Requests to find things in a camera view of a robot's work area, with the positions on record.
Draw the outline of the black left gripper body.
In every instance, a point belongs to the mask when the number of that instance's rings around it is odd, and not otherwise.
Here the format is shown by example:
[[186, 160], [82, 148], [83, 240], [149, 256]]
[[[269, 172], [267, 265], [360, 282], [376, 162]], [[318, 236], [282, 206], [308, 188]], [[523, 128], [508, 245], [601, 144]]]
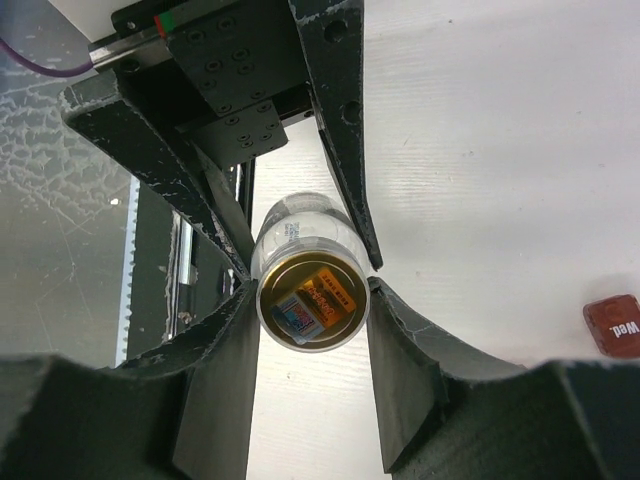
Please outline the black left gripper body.
[[312, 116], [309, 73], [285, 1], [139, 1], [89, 47], [99, 71], [145, 102], [219, 167], [284, 146]]

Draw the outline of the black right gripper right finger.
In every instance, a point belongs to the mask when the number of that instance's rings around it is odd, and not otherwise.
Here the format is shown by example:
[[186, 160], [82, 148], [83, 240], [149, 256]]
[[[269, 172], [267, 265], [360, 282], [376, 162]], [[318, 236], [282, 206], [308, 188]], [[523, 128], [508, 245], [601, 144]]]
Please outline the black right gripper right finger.
[[635, 479], [639, 365], [493, 357], [369, 281], [382, 464], [395, 479]]

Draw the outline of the gold bottle cap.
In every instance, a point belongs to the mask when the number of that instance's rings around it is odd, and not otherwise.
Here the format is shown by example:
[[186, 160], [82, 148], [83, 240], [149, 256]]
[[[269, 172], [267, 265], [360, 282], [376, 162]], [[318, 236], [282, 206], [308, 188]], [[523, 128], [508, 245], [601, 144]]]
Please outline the gold bottle cap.
[[281, 346], [320, 353], [348, 343], [370, 311], [364, 271], [346, 254], [299, 252], [270, 265], [258, 283], [256, 309]]

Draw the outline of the red Wed pill box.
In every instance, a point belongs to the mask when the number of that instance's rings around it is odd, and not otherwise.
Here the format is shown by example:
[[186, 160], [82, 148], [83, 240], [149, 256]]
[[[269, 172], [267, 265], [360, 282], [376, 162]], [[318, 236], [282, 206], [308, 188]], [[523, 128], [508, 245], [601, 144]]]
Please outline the red Wed pill box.
[[599, 349], [616, 359], [639, 358], [639, 302], [624, 294], [584, 306], [585, 323]]

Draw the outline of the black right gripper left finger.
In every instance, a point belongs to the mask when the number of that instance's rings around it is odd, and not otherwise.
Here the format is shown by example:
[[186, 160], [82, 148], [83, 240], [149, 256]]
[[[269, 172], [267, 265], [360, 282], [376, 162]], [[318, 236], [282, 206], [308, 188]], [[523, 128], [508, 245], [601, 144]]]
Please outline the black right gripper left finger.
[[1, 360], [5, 479], [242, 479], [260, 326], [244, 283], [206, 319], [116, 368]]

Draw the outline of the clear pill bottle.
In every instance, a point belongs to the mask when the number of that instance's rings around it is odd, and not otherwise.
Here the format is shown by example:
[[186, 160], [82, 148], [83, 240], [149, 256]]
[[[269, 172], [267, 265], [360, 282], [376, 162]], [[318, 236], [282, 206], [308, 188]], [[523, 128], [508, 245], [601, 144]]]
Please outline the clear pill bottle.
[[267, 213], [252, 254], [258, 319], [288, 349], [336, 349], [369, 315], [369, 270], [365, 246], [340, 205], [316, 192], [285, 196]]

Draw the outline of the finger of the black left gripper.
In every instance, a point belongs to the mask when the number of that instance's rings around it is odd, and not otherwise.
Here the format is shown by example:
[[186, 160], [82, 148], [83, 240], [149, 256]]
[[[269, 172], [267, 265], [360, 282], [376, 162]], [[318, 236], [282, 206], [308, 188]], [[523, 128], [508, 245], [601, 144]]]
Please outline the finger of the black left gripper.
[[290, 1], [309, 74], [312, 105], [343, 204], [378, 270], [383, 257], [366, 193], [364, 3]]
[[85, 79], [59, 95], [65, 124], [162, 197], [242, 280], [253, 237], [224, 172], [123, 79]]

